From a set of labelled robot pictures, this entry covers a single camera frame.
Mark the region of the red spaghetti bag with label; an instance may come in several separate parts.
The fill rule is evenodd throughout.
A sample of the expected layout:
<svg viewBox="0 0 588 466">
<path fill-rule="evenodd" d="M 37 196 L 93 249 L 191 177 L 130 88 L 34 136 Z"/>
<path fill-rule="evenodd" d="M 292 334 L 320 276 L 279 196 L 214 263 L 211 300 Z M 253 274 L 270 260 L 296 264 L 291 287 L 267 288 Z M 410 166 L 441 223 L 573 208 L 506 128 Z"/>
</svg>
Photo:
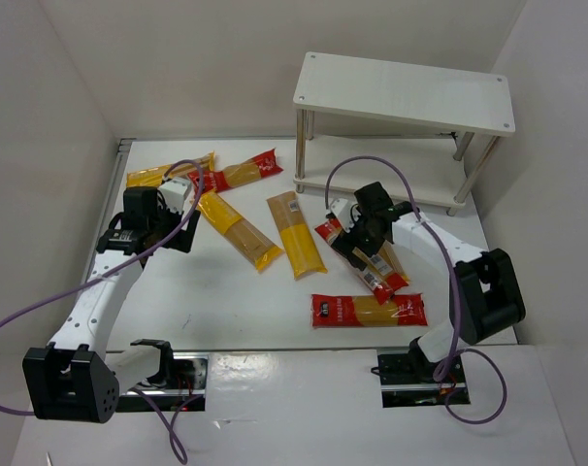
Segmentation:
<svg viewBox="0 0 588 466">
<path fill-rule="evenodd" d="M 333 218 L 315 226 L 314 230 L 330 248 L 333 239 L 342 233 L 340 224 Z M 369 257 L 370 265 L 364 271 L 360 271 L 352 267 L 341 254 L 333 251 L 341 259 L 341 262 L 373 293 L 380 305 L 388 301 L 399 289 L 409 285 L 378 253 Z"/>
</svg>

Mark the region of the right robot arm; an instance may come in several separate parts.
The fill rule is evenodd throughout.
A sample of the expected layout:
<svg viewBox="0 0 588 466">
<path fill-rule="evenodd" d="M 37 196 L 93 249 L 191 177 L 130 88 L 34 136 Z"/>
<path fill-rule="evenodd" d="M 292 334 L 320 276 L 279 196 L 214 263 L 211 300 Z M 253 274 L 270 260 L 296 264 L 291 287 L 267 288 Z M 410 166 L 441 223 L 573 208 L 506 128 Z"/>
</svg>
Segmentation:
<svg viewBox="0 0 588 466">
<path fill-rule="evenodd" d="M 522 321 L 526 309 L 509 255 L 468 244 L 435 225 L 409 201 L 393 202 L 381 183 L 355 191 L 353 202 L 326 201 L 327 217 L 342 232 L 333 249 L 356 269 L 383 246 L 409 250 L 446 273 L 448 318 L 410 345 L 409 353 L 425 364 L 439 363 L 457 350 Z"/>
</svg>

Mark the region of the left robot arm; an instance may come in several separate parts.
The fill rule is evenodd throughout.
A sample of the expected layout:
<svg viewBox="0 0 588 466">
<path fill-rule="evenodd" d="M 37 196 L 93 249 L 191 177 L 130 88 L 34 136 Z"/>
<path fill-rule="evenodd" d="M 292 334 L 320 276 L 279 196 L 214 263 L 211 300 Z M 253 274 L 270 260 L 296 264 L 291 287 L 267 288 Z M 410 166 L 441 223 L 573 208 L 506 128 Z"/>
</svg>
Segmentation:
<svg viewBox="0 0 588 466">
<path fill-rule="evenodd" d="M 176 364 L 169 342 L 139 339 L 106 355 L 126 297 L 160 248 L 188 253 L 200 213 L 186 211 L 190 183 L 180 178 L 158 187 L 135 186 L 99 238 L 93 283 L 79 293 L 65 323 L 43 348 L 31 348 L 22 369 L 39 419 L 105 423 L 121 395 L 141 382 L 168 383 Z"/>
</svg>

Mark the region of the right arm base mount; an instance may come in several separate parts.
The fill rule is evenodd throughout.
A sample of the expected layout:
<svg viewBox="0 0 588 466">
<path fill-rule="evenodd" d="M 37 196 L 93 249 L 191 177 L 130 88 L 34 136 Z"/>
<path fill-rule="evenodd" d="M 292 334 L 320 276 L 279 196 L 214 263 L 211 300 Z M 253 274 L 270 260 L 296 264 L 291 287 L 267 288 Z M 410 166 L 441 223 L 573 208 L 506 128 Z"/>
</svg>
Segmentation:
<svg viewBox="0 0 588 466">
<path fill-rule="evenodd" d="M 442 406 L 446 398 L 450 405 L 471 403 L 460 357 L 441 383 L 433 380 L 432 369 L 417 374 L 404 351 L 379 352 L 370 372 L 379 379 L 385 409 Z"/>
</svg>

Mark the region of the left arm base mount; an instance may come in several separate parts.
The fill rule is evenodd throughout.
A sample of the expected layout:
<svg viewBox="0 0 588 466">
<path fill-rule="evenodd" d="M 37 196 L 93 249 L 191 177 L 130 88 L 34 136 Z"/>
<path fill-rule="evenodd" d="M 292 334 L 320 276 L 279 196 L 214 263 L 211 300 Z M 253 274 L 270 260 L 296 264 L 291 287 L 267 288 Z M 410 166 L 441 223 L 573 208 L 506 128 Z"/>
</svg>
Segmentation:
<svg viewBox="0 0 588 466">
<path fill-rule="evenodd" d="M 124 352 L 108 353 L 105 363 L 118 380 L 118 413 L 139 413 L 151 410 L 136 390 L 142 391 L 160 410 L 174 412 L 190 399 L 184 411 L 205 410 L 209 356 L 201 352 L 175 351 L 171 372 L 161 371 L 161 351 L 156 348 L 133 347 Z"/>
</svg>

